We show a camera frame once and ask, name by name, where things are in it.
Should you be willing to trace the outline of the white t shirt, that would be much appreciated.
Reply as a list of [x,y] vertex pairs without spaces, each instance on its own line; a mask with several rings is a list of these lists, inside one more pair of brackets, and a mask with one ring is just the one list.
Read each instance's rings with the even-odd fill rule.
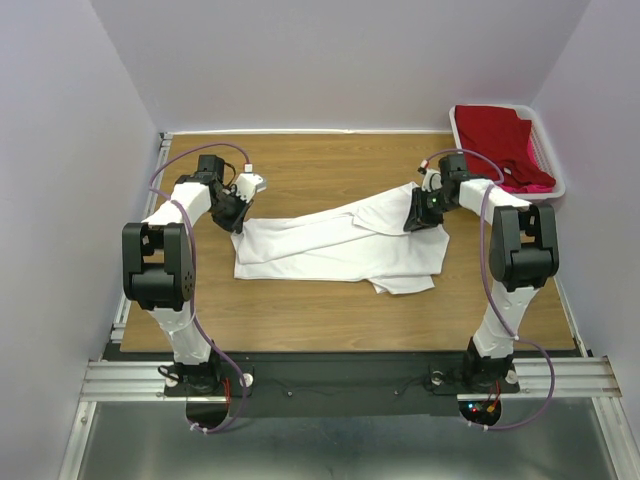
[[413,182],[296,218],[250,219],[232,236],[242,280],[370,282],[376,292],[432,289],[449,244],[444,228],[406,232]]

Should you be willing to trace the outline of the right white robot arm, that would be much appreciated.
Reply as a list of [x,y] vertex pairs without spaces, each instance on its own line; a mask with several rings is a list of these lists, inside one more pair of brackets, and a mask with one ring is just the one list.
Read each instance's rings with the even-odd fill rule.
[[559,269],[555,212],[502,189],[495,181],[469,170],[467,149],[436,153],[439,167],[427,160],[418,168],[421,186],[413,189],[407,232],[432,229],[446,213],[464,208],[480,219],[480,267],[488,306],[471,337],[460,366],[463,384],[482,390],[513,380],[513,351],[523,342],[519,328],[530,302]]

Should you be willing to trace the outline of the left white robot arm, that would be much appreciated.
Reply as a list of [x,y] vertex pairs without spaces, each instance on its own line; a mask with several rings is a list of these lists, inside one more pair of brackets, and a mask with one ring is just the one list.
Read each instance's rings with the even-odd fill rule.
[[224,180],[229,163],[202,155],[197,169],[180,176],[162,205],[139,223],[122,230],[123,290],[126,298],[150,313],[173,350],[173,364],[160,374],[171,388],[212,394],[223,385],[220,354],[197,325],[196,247],[193,227],[204,215],[226,232],[242,232],[265,179],[247,163],[233,180]]

